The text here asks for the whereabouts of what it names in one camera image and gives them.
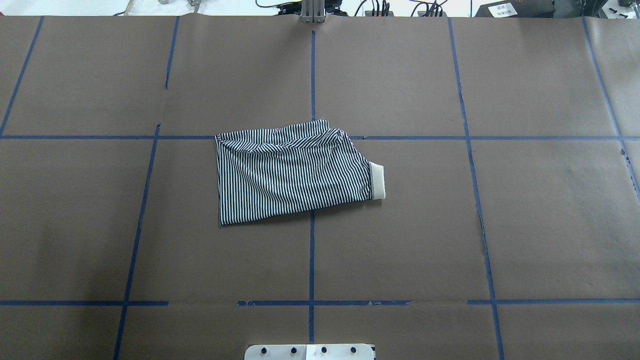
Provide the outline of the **navy white striped polo shirt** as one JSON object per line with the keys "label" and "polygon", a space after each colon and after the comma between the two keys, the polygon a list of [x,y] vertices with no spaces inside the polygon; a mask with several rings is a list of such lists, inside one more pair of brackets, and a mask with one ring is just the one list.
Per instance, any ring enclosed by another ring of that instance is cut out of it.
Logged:
{"label": "navy white striped polo shirt", "polygon": [[215,150],[222,226],[386,198],[384,167],[325,119],[219,133]]}

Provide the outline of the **black box with labels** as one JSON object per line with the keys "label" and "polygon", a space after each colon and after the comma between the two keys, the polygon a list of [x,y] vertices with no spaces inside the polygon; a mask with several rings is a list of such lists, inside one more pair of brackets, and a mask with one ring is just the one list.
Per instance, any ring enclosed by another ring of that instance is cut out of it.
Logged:
{"label": "black box with labels", "polygon": [[499,0],[478,7],[474,18],[553,18],[553,0]]}

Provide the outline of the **aluminium frame post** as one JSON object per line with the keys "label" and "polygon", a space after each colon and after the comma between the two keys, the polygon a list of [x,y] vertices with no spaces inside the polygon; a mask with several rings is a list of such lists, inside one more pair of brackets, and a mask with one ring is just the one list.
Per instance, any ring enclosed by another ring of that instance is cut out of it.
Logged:
{"label": "aluminium frame post", "polygon": [[301,0],[301,22],[324,23],[326,19],[325,0]]}

